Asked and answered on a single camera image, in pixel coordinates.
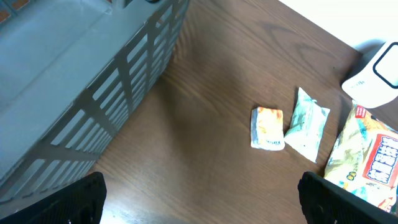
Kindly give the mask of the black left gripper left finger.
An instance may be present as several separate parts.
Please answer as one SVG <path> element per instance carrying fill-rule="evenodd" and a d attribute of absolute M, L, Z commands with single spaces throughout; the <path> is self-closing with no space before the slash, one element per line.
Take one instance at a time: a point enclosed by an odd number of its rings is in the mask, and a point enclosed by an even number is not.
<path fill-rule="evenodd" d="M 99 224 L 107 189 L 100 172 L 72 183 L 42 200 L 1 219 L 1 224 Z"/>

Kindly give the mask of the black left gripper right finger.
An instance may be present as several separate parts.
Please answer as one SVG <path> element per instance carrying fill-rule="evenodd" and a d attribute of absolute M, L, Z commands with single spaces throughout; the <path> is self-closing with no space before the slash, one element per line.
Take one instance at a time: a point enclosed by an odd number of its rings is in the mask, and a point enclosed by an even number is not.
<path fill-rule="evenodd" d="M 397 217 L 313 173 L 298 183 L 299 200 L 308 224 L 397 224 Z"/>

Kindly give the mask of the yellow snack bag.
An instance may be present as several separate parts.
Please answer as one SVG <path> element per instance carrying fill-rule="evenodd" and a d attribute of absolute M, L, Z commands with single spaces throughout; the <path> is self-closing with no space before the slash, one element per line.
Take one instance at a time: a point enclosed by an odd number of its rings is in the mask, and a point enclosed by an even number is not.
<path fill-rule="evenodd" d="M 397 131 L 354 101 L 324 178 L 389 213 L 397 202 Z"/>

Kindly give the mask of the small orange packet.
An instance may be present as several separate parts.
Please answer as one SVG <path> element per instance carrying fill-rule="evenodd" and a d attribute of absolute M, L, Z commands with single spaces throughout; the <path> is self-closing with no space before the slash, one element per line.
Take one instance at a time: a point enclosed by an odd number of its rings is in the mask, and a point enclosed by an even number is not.
<path fill-rule="evenodd" d="M 282 110 L 259 106 L 251 111 L 251 147 L 267 151 L 283 150 Z"/>

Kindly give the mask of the teal snack pack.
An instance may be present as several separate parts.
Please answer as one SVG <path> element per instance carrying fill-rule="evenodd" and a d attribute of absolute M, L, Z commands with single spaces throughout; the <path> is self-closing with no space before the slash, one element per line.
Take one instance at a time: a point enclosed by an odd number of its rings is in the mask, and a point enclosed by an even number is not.
<path fill-rule="evenodd" d="M 317 101 L 299 87 L 290 128 L 284 136 L 285 142 L 316 163 L 329 113 L 329 108 L 318 106 Z"/>

